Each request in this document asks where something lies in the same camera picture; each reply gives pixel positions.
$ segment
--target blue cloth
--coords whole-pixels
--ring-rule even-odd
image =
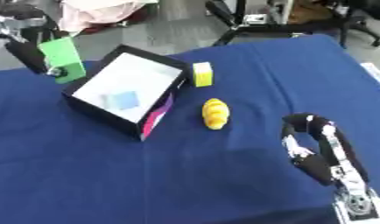
[[[48,77],[0,72],[0,223],[219,223],[327,207],[333,188],[295,169],[280,143],[282,116],[296,112],[336,121],[380,193],[380,85],[332,39],[174,57],[209,61],[215,84],[184,87],[144,143],[70,109]],[[203,124],[209,98],[231,109],[223,130]]]

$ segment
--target chair wheel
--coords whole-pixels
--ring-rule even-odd
[[[371,45],[374,46],[374,47],[379,47],[380,46],[380,39],[377,39]]]

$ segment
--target yellow toy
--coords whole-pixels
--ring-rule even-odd
[[[219,99],[210,99],[202,108],[205,125],[212,130],[220,130],[229,120],[229,107]]]
[[[198,88],[213,85],[213,70],[209,62],[193,64],[194,85]]]

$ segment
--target black box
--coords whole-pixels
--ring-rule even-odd
[[[62,94],[72,108],[144,140],[188,76],[184,62],[120,45]]]

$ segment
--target yellow ball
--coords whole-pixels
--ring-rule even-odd
[[[229,107],[219,99],[210,99],[202,108],[205,125],[212,130],[220,130],[229,120]]]

